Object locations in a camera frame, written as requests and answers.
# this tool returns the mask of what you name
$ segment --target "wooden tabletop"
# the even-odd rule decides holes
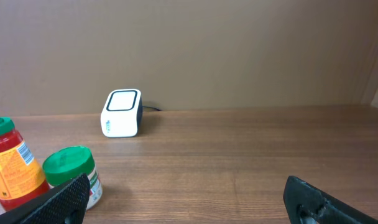
[[[148,112],[138,136],[118,139],[98,114],[14,122],[41,163],[92,150],[104,194],[85,223],[289,223],[289,175],[378,219],[378,110],[367,106]]]

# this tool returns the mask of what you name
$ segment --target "beige wall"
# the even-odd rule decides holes
[[[0,113],[359,103],[378,0],[0,0]]]

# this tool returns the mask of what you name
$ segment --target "barcode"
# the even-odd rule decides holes
[[[17,148],[17,151],[22,156],[22,159],[25,161],[26,165],[29,165],[34,160],[34,156],[30,152],[30,149],[26,146],[26,143],[23,142],[23,144]]]

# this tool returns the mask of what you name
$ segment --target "power cord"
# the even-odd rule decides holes
[[[142,106],[143,108],[149,108],[149,109],[153,109],[153,110],[156,110],[156,111],[161,111],[161,109],[159,108],[156,108],[154,106]]]

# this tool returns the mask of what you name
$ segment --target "bottle label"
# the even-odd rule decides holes
[[[45,180],[44,172],[26,143],[0,152],[0,199],[25,196]]]

